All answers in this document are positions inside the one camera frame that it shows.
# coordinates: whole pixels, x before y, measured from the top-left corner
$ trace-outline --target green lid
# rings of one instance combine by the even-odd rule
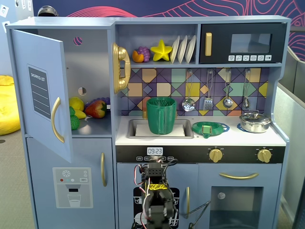
[[[193,124],[192,130],[199,135],[203,135],[204,138],[208,138],[209,136],[220,135],[224,131],[224,127],[214,122],[198,122]]]

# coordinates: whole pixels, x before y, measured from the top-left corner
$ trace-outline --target green pitcher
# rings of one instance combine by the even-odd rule
[[[148,126],[156,135],[166,135],[173,131],[177,103],[169,97],[155,97],[147,100]]]

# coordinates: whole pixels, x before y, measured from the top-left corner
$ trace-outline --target dispenser panel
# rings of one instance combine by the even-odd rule
[[[93,208],[91,168],[54,167],[57,208]]]

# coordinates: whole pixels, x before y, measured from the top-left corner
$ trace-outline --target gold door handle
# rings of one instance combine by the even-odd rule
[[[104,160],[105,160],[105,154],[101,154],[101,176],[104,187],[107,186],[106,179],[105,179],[105,168],[104,168]]]
[[[259,174],[258,173],[253,173],[251,175],[244,176],[244,177],[232,176],[232,175],[229,175],[229,174],[226,174],[226,173],[220,173],[219,175],[221,175],[222,177],[225,177],[225,178],[229,178],[229,179],[248,180],[248,179],[252,179],[254,177],[257,177]]]
[[[212,55],[212,33],[207,32],[205,34],[205,56]]]
[[[186,187],[186,218],[190,214],[190,187]]]
[[[59,105],[61,104],[61,99],[60,97],[58,97],[54,103],[54,106],[52,108],[52,113],[51,113],[51,124],[52,124],[52,130],[55,134],[55,136],[58,138],[58,140],[60,140],[62,143],[65,143],[65,139],[63,138],[63,136],[61,136],[55,127],[55,113],[57,111],[57,108],[59,107]]]

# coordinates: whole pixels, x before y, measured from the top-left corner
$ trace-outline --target pot lid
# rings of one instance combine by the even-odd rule
[[[253,124],[268,124],[271,123],[271,119],[266,115],[259,114],[256,112],[245,113],[240,116],[240,119],[244,122],[250,122]]]

